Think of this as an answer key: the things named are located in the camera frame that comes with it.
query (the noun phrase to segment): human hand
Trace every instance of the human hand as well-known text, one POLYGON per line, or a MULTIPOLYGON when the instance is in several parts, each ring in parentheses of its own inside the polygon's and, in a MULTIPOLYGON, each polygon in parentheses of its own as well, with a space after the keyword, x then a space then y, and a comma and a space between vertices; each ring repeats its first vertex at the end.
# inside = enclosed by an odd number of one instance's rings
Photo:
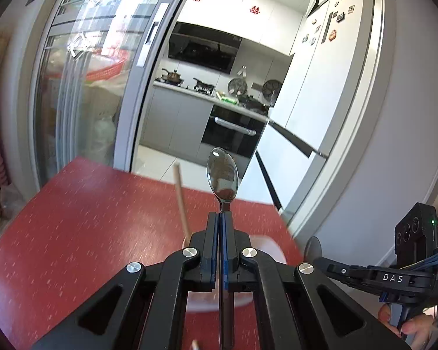
MULTIPOLYGON (((390 324, 391 308, 388 304, 384 304, 378 311, 378 320, 396 334, 399 338, 401 333, 399 330, 390 324)), ((401 332, 404 334, 415 334, 412 341, 412 350, 421 350, 425 342, 430 337, 430 331, 433 325, 433 316, 427 316, 425 313, 419 314, 410 320, 407 320, 401 328, 401 332)))

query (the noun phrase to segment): sliding glass door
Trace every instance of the sliding glass door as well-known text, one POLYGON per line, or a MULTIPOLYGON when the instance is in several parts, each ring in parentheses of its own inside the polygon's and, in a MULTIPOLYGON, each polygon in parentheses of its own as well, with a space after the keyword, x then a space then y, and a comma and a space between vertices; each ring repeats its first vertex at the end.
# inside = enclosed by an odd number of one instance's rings
POLYGON ((39 184, 76 156, 129 170, 160 45, 182 0, 63 0, 34 103, 39 184))

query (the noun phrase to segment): red decal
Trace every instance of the red decal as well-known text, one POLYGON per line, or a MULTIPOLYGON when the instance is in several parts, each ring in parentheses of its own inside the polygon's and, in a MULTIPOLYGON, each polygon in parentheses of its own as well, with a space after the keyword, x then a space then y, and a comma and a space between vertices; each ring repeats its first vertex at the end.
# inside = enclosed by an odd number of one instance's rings
POLYGON ((250 11, 253 13, 253 14, 259 14, 260 13, 260 7, 258 7, 258 6, 253 6, 253 7, 251 7, 250 8, 250 11))

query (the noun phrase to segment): oven handle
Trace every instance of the oven handle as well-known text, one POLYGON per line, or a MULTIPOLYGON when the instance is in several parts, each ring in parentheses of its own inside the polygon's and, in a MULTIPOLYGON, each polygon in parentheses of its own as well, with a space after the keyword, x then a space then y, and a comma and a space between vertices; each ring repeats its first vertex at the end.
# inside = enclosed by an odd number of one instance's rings
POLYGON ((245 135, 249 135, 251 137, 256 135, 255 130, 244 128, 243 126, 233 124, 232 122, 223 120, 222 118, 219 118, 219 117, 214 117, 214 122, 220 126, 227 128, 227 129, 235 130, 236 132, 239 132, 239 133, 242 133, 245 135))

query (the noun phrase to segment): red table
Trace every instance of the red table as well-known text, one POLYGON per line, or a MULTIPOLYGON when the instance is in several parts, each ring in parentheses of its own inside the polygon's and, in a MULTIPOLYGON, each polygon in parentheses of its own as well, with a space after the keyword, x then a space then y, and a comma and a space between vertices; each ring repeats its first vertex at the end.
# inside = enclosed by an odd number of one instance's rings
MULTIPOLYGON (((218 210, 185 189, 193 231, 218 210)), ((273 238, 287 262, 301 255, 273 206, 234 201, 234 227, 273 238)), ((162 262, 182 246, 174 186, 78 158, 25 206, 0 238, 0 328, 29 349, 131 261, 162 262)), ((253 304, 235 310, 235 348, 259 348, 253 304)), ((188 313, 183 348, 218 348, 218 313, 188 313)))

